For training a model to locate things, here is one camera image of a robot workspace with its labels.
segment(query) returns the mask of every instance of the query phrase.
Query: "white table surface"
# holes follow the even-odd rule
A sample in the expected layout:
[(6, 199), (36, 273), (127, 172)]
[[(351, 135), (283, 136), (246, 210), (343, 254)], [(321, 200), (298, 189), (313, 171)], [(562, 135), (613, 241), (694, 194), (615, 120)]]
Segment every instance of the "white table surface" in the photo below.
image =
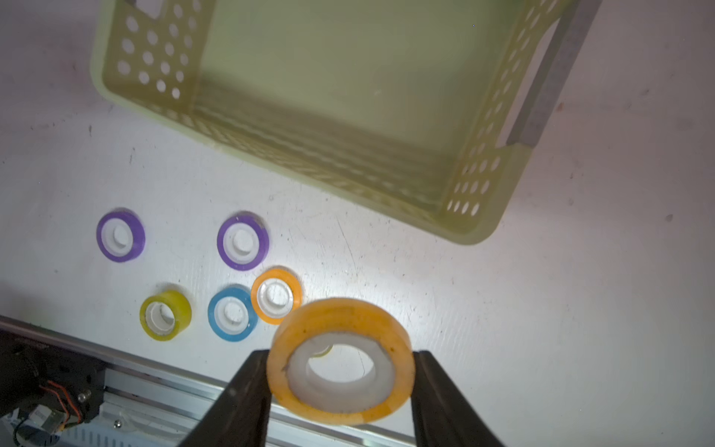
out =
[[(228, 380), (267, 348), (205, 309), (284, 265), (307, 300), (382, 306), (509, 446), (705, 446), (715, 430), (715, 4), (606, 0), (497, 231), (461, 247), (213, 151), (89, 79), (94, 1), (0, 4), (0, 313)], [(108, 261), (128, 207), (140, 258)], [(252, 272), (216, 250), (249, 210)], [(139, 306), (178, 285), (192, 324), (150, 340)], [(411, 433), (409, 406), (381, 421)]]

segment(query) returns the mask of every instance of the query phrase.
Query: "plastic basket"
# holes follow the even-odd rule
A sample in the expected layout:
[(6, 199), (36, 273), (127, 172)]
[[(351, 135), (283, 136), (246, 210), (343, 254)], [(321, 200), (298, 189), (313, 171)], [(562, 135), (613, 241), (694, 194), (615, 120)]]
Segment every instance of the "plastic basket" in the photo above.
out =
[(496, 228), (599, 4), (105, 0), (92, 78), (212, 147), (473, 244)]

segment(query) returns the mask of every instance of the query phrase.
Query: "white plastic core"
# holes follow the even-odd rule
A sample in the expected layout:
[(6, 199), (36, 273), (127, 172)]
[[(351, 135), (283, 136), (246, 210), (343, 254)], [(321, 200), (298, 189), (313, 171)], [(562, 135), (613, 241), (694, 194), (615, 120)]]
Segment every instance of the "white plastic core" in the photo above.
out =
[(293, 309), (293, 291), (285, 281), (270, 278), (258, 286), (258, 307), (270, 318), (284, 318)]
[(236, 297), (221, 298), (214, 308), (214, 319), (226, 334), (240, 334), (248, 327), (248, 309)]
[(112, 255), (126, 256), (134, 244), (132, 229), (122, 219), (109, 219), (102, 227), (102, 244)]
[(228, 227), (223, 240), (224, 251), (231, 261), (247, 264), (258, 256), (258, 234), (245, 223)]
[[(373, 367), (361, 378), (334, 382), (318, 375), (308, 363), (330, 345), (350, 345), (367, 354)], [(298, 346), (288, 360), (288, 386), (300, 401), (330, 413), (358, 413), (380, 405), (395, 387), (395, 366), (382, 346), (352, 333), (326, 333)]]
[(157, 335), (169, 335), (174, 330), (174, 313), (163, 303), (149, 304), (144, 316), (149, 329)]

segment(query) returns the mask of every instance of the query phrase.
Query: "cable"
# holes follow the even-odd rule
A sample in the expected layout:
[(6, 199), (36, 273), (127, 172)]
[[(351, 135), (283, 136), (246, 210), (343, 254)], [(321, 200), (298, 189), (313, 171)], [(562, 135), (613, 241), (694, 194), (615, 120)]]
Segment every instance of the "cable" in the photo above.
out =
[(28, 419), (30, 419), (30, 415), (25, 416), (22, 421), (18, 422), (18, 424), (15, 426), (15, 429), (12, 431), (12, 442), (14, 442), (17, 447), (22, 447), (20, 441), (17, 440), (17, 431), (20, 429), (20, 426), (22, 424), (27, 422)]
[(48, 392), (54, 394), (54, 395), (57, 397), (57, 400), (59, 401), (59, 405), (62, 406), (62, 410), (64, 410), (64, 422), (62, 423), (62, 427), (60, 428), (60, 430), (61, 430), (61, 429), (64, 427), (64, 424), (66, 424), (67, 421), (69, 421), (69, 411), (67, 411), (67, 407), (64, 406), (64, 402), (62, 402), (62, 398), (59, 397), (59, 393), (57, 393), (55, 390), (52, 390), (52, 389), (47, 388), (47, 387), (42, 386), (42, 385), (40, 385), (40, 389), (41, 389), (41, 390), (48, 391)]
[(74, 414), (77, 415), (77, 423), (82, 422), (82, 414), (79, 412), (77, 407), (74, 405), (74, 402), (72, 402), (72, 398), (69, 397), (69, 393), (67, 393), (67, 389), (64, 386), (53, 382), (52, 380), (48, 380), (47, 383), (54, 386), (55, 388), (61, 389), (64, 392), (65, 397), (67, 397), (67, 403), (69, 403), (69, 406), (71, 406), (72, 410), (74, 410)]

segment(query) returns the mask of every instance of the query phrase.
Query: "basket hole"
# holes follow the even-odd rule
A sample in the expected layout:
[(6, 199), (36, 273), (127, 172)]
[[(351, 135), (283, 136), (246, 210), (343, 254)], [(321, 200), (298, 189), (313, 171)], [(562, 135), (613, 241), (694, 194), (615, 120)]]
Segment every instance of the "basket hole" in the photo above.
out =
[(123, 39), (122, 49), (128, 54), (132, 54), (134, 53), (134, 43), (132, 43), (132, 41), (129, 39)]
[(534, 20), (531, 21), (531, 25), (529, 26), (529, 29), (533, 29), (533, 27), (536, 26), (538, 23), (538, 20), (541, 18), (541, 14), (536, 14), (536, 17), (534, 17)]
[(159, 36), (157, 36), (157, 33), (153, 32), (152, 30), (149, 30), (147, 32), (147, 41), (149, 41), (151, 45), (156, 45), (159, 41)]
[(138, 10), (152, 19), (159, 18), (162, 13), (162, 7), (164, 6), (164, 0), (134, 0), (129, 3), (133, 4)]
[(117, 63), (117, 70), (119, 71), (120, 74), (123, 74), (124, 76), (126, 76), (132, 70), (132, 66), (129, 65), (129, 62), (127, 62), (127, 61), (119, 61)]
[(142, 55), (142, 59), (146, 65), (151, 65), (154, 63), (154, 55), (151, 51), (145, 51)]
[(137, 22), (134, 16), (127, 17), (127, 29), (133, 33), (139, 31), (139, 22)]

